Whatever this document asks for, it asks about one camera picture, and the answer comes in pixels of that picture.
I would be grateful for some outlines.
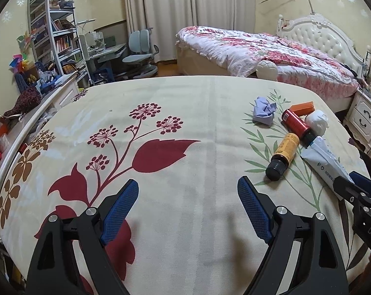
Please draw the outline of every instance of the nightstand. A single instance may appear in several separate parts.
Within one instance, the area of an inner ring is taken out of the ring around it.
[[[344,119],[356,140],[365,146],[365,152],[371,150],[371,99],[360,89],[356,91],[355,98]]]

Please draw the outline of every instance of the silver bolt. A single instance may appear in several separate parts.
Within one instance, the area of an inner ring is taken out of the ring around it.
[[[316,218],[320,221],[324,220],[326,217],[322,213],[316,213]]]
[[[53,223],[55,221],[57,221],[57,215],[56,214],[50,215],[49,216],[49,222]]]
[[[90,207],[86,210],[86,214],[91,216],[91,215],[94,215],[96,213],[96,208],[94,207]]]
[[[288,210],[286,208],[284,208],[283,206],[279,206],[279,207],[277,207],[277,212],[281,215],[284,215],[288,212]]]

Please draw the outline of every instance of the bottle label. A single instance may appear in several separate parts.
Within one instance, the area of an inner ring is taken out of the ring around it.
[[[280,146],[278,146],[274,154],[282,155],[288,160],[289,164],[291,164],[299,144],[300,140],[298,136],[293,133],[288,133],[282,140]]]

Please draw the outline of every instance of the white headboard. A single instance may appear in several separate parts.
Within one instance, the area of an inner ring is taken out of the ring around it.
[[[306,44],[319,50],[338,62],[346,64],[363,77],[363,57],[354,49],[351,39],[321,14],[308,15],[296,20],[290,20],[289,25],[284,26],[284,18],[279,16],[277,36]]]

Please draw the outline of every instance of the curtain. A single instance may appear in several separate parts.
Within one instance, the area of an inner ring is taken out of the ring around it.
[[[153,27],[155,61],[176,59],[176,34],[192,25],[254,32],[255,0],[125,0],[128,34]]]

